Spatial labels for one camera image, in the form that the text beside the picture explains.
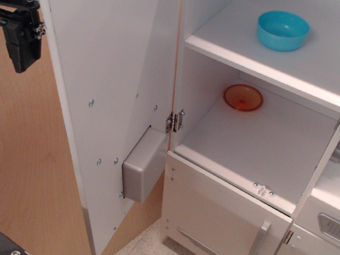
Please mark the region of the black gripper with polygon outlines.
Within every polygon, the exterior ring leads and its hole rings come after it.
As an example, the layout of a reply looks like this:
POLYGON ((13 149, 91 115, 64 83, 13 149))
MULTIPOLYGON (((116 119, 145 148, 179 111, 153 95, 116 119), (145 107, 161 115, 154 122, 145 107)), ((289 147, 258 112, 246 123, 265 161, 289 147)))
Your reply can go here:
POLYGON ((45 24, 38 0, 0 0, 0 24, 16 73, 23 73, 41 57, 45 24))

